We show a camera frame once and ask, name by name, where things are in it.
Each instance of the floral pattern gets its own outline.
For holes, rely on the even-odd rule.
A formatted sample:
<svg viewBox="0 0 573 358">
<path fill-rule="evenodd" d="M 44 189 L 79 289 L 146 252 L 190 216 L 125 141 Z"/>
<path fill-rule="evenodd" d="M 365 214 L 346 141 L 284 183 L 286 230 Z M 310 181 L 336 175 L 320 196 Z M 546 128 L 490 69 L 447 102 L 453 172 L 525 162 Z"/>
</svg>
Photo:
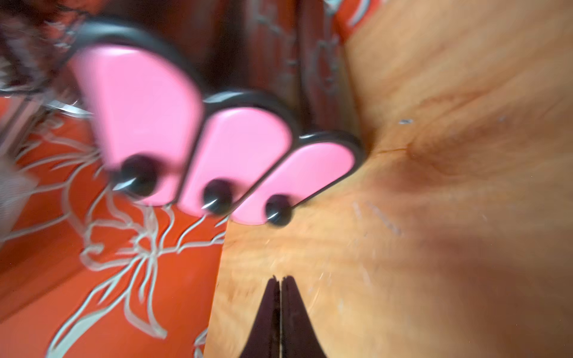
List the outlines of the floral pattern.
<svg viewBox="0 0 573 358">
<path fill-rule="evenodd" d="M 62 304 L 52 301 L 53 292 L 71 290 L 77 304 L 70 306 L 66 316 L 59 317 L 60 322 L 54 321 L 58 328 L 52 330 L 50 337 L 44 336 L 43 343 L 36 342 L 37 349 L 21 346 L 21 339 L 0 339 L 0 346 L 8 347 L 8 352 L 28 349 L 36 353 L 25 356 L 39 356 L 42 345 L 42 355 L 49 358 L 83 355 L 84 347 L 93 345 L 88 341 L 98 339 L 98 327 L 107 327 L 114 332 L 114 340 L 122 341 L 126 326 L 120 330 L 115 325 L 116 312 L 123 312 L 123 320 L 153 339 L 144 339 L 146 344 L 167 344 L 165 341 L 173 334 L 178 338 L 176 345 L 186 346 L 181 356 L 201 357 L 227 219 L 192 218 L 175 206 L 138 206 L 114 194 L 107 185 L 87 121 L 49 115 L 22 147 L 17 163 L 21 172 L 40 182 L 29 193 L 32 196 L 13 231 L 1 240 L 0 277 L 7 278 L 7 286 L 0 288 L 0 302 L 6 300 L 7 304 L 0 304 L 0 333 L 15 325 L 12 318 L 25 316 L 22 311 L 28 306 L 39 301 Z M 38 250 L 29 250 L 30 245 L 38 245 Z M 57 247 L 65 252 L 54 252 Z M 51 253 L 51 257 L 39 254 L 40 249 Z M 200 252 L 187 255 L 188 251 Z M 12 258 L 16 258 L 17 269 L 10 273 L 14 271 L 12 262 L 9 267 L 2 263 Z M 185 259 L 176 265 L 179 269 L 170 264 Z M 15 276 L 17 272 L 36 271 L 33 261 L 53 279 L 52 284 L 42 280 L 47 279 L 46 274 L 40 274 L 35 284 L 17 284 L 22 283 Z M 60 262 L 70 265 L 59 265 Z M 68 282 L 66 277 L 72 273 L 73 278 L 87 277 L 89 272 L 94 275 L 89 282 L 74 282 L 69 287 L 71 281 L 78 280 Z M 204 277 L 193 280 L 195 276 Z M 167 291 L 162 280 L 170 281 Z M 181 294 L 179 284 L 182 292 L 200 296 L 196 300 L 200 305 L 185 307 L 188 316 L 171 312 L 163 318 L 157 311 L 169 311 L 165 293 Z M 19 286 L 23 288 L 23 300 L 17 304 L 15 292 Z M 185 302 L 185 297 L 176 301 Z M 195 333 L 183 337 L 182 325 L 186 326 L 182 331 Z M 10 335 L 34 334 L 33 331 L 12 330 Z M 101 356 L 108 351 L 105 345 L 100 348 L 91 354 Z"/>
</svg>

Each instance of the black tip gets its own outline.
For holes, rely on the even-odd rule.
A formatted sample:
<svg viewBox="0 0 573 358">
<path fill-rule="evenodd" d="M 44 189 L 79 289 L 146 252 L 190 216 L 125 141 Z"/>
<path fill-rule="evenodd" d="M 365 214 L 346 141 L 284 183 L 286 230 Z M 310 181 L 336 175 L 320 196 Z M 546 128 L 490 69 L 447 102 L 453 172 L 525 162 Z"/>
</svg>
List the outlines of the black tip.
<svg viewBox="0 0 573 358">
<path fill-rule="evenodd" d="M 273 276 L 262 295 L 253 328 L 239 358 L 278 358 L 281 337 L 281 289 Z"/>
<path fill-rule="evenodd" d="M 132 155 L 122 164 L 119 172 L 113 174 L 112 189 L 140 199 L 155 191 L 159 178 L 159 163 L 145 155 Z"/>
<path fill-rule="evenodd" d="M 286 226 L 291 222 L 292 207 L 285 195 L 273 195 L 266 201 L 267 222 L 275 226 Z"/>
<path fill-rule="evenodd" d="M 282 357 L 326 358 L 292 276 L 282 279 Z"/>
<path fill-rule="evenodd" d="M 233 205 L 231 184 L 225 180 L 213 179 L 203 190 L 203 208 L 215 215 L 227 215 Z"/>
</svg>

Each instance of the wooden board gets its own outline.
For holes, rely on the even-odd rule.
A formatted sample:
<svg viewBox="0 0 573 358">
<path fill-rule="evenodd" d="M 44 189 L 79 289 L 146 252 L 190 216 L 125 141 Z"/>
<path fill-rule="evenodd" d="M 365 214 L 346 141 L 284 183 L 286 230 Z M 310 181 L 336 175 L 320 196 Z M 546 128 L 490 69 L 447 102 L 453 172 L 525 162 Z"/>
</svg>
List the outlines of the wooden board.
<svg viewBox="0 0 573 358">
<path fill-rule="evenodd" d="M 371 152 L 286 228 L 230 224 L 207 357 L 295 277 L 331 357 L 571 357 L 573 2 L 392 0 L 347 45 Z"/>
</svg>

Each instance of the black screw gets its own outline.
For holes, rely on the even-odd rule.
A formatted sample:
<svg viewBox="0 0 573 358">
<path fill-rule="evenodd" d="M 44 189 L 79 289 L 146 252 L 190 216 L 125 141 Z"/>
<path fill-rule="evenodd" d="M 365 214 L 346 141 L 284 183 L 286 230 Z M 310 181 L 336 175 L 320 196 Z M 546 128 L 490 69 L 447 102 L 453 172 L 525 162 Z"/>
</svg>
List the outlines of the black screw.
<svg viewBox="0 0 573 358">
<path fill-rule="evenodd" d="M 286 195 L 273 195 L 266 201 L 267 222 L 275 226 L 286 226 L 292 219 L 292 207 Z"/>
<path fill-rule="evenodd" d="M 112 174 L 113 190 L 122 191 L 134 199 L 150 196 L 159 179 L 160 165 L 146 155 L 132 155 Z"/>
<path fill-rule="evenodd" d="M 231 183 L 222 179 L 213 179 L 203 190 L 203 209 L 215 215 L 227 215 L 233 205 Z"/>
</svg>

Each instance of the white outline pattern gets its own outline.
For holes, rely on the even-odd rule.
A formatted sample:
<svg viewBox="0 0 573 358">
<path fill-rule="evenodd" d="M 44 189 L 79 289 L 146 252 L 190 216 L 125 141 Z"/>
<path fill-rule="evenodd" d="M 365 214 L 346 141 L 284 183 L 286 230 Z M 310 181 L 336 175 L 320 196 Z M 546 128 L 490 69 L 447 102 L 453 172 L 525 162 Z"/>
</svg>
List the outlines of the white outline pattern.
<svg viewBox="0 0 573 358">
<path fill-rule="evenodd" d="M 265 27 L 262 33 L 262 48 L 275 49 L 279 44 L 278 51 L 263 51 L 266 75 L 271 78 L 270 88 L 282 98 L 288 98 L 288 89 L 292 87 L 299 61 L 292 54 L 296 50 L 296 31 L 283 29 L 278 23 L 277 1 L 253 0 L 249 4 L 248 33 L 254 37 L 260 27 Z"/>
<path fill-rule="evenodd" d="M 53 155 L 48 158 L 37 160 L 20 168 L 20 171 L 28 171 L 34 167 L 44 166 L 50 163 L 54 164 L 50 170 L 57 170 L 64 167 L 75 167 L 62 183 L 40 185 L 28 193 L 29 195 L 33 195 L 41 192 L 62 190 L 62 214 L 57 218 L 46 222 L 11 232 L 8 236 L 2 238 L 0 247 L 8 240 L 43 230 L 61 222 L 68 222 L 82 238 L 84 249 L 80 253 L 80 261 L 86 268 L 94 272 L 113 267 L 120 267 L 121 269 L 113 276 L 95 286 L 91 292 L 89 292 L 82 305 L 62 324 L 48 346 L 46 358 L 64 357 L 70 347 L 86 331 L 120 304 L 123 304 L 125 318 L 131 325 L 151 337 L 165 339 L 165 337 L 167 337 L 167 330 L 159 324 L 153 311 L 153 296 L 158 276 L 158 258 L 165 254 L 180 254 L 186 249 L 221 245 L 223 244 L 225 231 L 215 235 L 209 241 L 185 242 L 185 237 L 204 222 L 206 217 L 203 216 L 190 225 L 177 238 L 174 246 L 165 247 L 165 238 L 175 223 L 175 213 L 171 206 L 167 205 L 160 209 L 169 217 L 168 227 L 160 233 L 159 222 L 154 208 L 138 206 L 139 210 L 141 210 L 143 214 L 143 224 L 140 225 L 139 223 L 134 222 L 128 214 L 120 211 L 115 206 L 113 202 L 113 193 L 109 186 L 106 186 L 100 191 L 90 205 L 85 218 L 79 218 L 72 210 L 72 205 L 70 203 L 70 188 L 78 174 L 97 163 L 100 159 L 100 155 L 97 148 L 93 146 L 77 142 L 70 138 L 56 136 L 52 132 L 52 129 L 61 127 L 63 123 L 64 120 L 61 118 L 48 117 L 43 123 L 39 124 L 33 132 L 35 135 L 39 136 L 40 139 L 29 140 L 26 142 L 18 155 L 18 159 L 24 157 L 30 151 L 38 148 L 42 142 L 65 145 L 73 150 L 70 153 Z M 100 164 L 93 174 L 94 179 L 101 173 L 101 169 L 102 167 Z M 105 201 L 107 209 L 113 219 L 94 219 L 94 210 L 103 200 Z M 224 218 L 219 221 L 215 227 L 224 224 L 227 220 L 228 218 Z M 92 255 L 101 254 L 104 250 L 103 243 L 94 242 L 92 240 L 94 229 L 98 227 L 113 227 L 120 230 L 134 231 L 134 236 L 129 241 L 131 243 L 131 247 L 124 247 L 117 250 L 113 255 L 113 258 L 107 262 L 102 263 L 95 261 L 92 258 Z M 146 239 L 146 241 L 149 242 L 149 248 L 145 248 L 140 244 L 140 241 L 143 239 Z M 138 286 L 136 279 L 140 273 L 143 273 L 144 276 Z M 128 282 L 127 287 L 117 294 L 111 303 L 102 305 L 107 298 L 112 298 L 111 294 L 116 288 L 118 288 L 118 284 L 125 281 Z M 132 311 L 130 307 L 132 294 L 137 294 L 139 302 L 146 304 L 147 317 L 141 318 Z M 94 304 L 97 306 L 97 309 L 94 310 L 91 308 L 89 312 L 87 312 L 88 310 L 86 310 L 86 308 L 88 305 L 94 306 Z M 195 341 L 195 357 L 203 356 L 200 346 L 204 345 L 205 336 L 206 330 L 203 331 Z"/>
<path fill-rule="evenodd" d="M 351 27 L 356 26 L 364 18 L 369 8 L 370 0 L 360 0 L 356 12 L 354 12 L 352 18 L 348 20 L 348 25 Z"/>
</svg>

